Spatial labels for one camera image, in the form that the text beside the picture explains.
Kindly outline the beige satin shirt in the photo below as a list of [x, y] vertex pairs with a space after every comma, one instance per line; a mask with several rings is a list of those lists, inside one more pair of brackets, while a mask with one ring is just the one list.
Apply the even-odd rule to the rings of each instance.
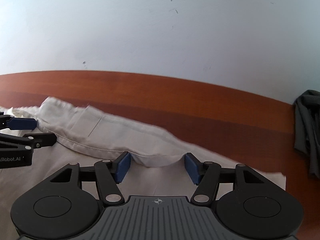
[[26, 191], [69, 163], [92, 166], [102, 159], [116, 159], [129, 151], [131, 168], [120, 184], [123, 196], [187, 196], [195, 185], [183, 163], [190, 152], [200, 161], [234, 168], [236, 161], [182, 141], [157, 126], [102, 112], [94, 107], [75, 107], [48, 97], [41, 106], [2, 108], [5, 114], [34, 118], [37, 132], [53, 132], [52, 147], [35, 150], [28, 167], [1, 170], [1, 239], [16, 239], [10, 218], [13, 202]]

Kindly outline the dark grey garment pile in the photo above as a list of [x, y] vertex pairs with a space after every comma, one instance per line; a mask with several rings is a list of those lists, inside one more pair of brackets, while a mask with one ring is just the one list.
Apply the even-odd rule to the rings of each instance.
[[293, 104], [295, 109], [294, 148], [304, 154], [309, 173], [319, 178], [319, 92], [306, 90]]

